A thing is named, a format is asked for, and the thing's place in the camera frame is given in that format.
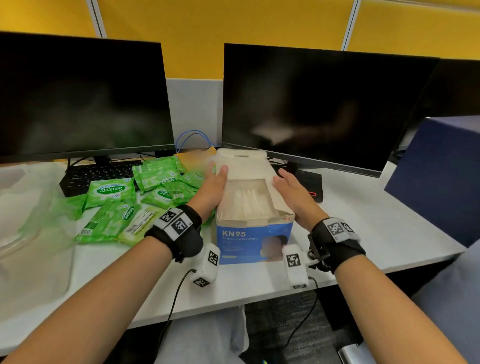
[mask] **clear plastic bag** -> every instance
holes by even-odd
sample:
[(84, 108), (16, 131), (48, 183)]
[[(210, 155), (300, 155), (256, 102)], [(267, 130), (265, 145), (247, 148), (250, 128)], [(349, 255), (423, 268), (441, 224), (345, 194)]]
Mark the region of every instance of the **clear plastic bag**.
[(0, 168), (0, 321), (68, 289), (76, 224), (63, 172), (55, 163)]

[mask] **computer monitor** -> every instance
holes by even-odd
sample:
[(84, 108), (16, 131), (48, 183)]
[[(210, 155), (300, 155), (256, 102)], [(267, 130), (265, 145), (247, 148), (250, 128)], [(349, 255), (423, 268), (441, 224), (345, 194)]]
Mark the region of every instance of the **computer monitor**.
[(378, 177), (437, 62), (226, 44), (222, 143)]
[(0, 163), (173, 148), (159, 43), (0, 32)]
[(420, 97), (400, 147), (427, 117), (480, 115), (480, 61), (440, 59)]

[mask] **forearm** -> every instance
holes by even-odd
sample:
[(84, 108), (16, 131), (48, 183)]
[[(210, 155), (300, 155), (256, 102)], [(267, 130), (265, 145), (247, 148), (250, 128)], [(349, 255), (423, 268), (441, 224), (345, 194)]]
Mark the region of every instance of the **forearm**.
[(47, 318), (6, 360), (14, 363), (103, 363), (172, 260), (147, 237)]
[(370, 260), (342, 263), (335, 277), (377, 364), (466, 364), (435, 324)]

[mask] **right hand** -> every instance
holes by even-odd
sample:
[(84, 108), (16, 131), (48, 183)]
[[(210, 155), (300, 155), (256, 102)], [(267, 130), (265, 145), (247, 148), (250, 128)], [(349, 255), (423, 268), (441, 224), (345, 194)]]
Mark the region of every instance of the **right hand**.
[(295, 221), (300, 226), (311, 232), (316, 224), (329, 218), (293, 174), (284, 169), (280, 169), (278, 173), (283, 178), (275, 176), (273, 186), (280, 192), (288, 207), (293, 210), (296, 215)]

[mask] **left hand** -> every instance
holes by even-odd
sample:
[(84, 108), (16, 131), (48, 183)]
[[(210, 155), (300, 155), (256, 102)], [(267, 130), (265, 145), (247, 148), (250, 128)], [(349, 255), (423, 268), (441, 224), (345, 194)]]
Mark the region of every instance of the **left hand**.
[(222, 200), (223, 191), (228, 179), (228, 167), (222, 166), (220, 173), (214, 175), (212, 169), (214, 162), (210, 162), (204, 172), (204, 183), (198, 190), (197, 194), (187, 203), (206, 221), (213, 209), (220, 204)]

